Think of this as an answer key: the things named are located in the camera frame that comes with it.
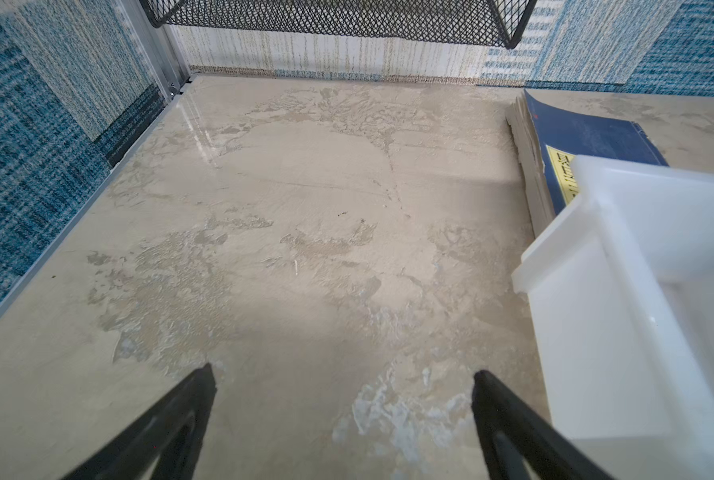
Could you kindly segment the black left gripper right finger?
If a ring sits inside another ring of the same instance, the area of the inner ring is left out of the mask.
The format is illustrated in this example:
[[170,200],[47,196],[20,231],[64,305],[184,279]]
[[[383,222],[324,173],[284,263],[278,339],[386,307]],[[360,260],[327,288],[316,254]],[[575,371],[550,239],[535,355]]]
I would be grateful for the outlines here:
[[474,374],[472,411],[492,479],[611,477],[488,370]]

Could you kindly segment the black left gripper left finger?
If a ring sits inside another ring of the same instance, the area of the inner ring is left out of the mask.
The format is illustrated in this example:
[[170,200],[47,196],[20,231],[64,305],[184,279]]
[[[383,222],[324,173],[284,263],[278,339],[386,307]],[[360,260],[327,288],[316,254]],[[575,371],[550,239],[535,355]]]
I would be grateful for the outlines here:
[[209,363],[193,370],[67,479],[191,479],[217,392]]

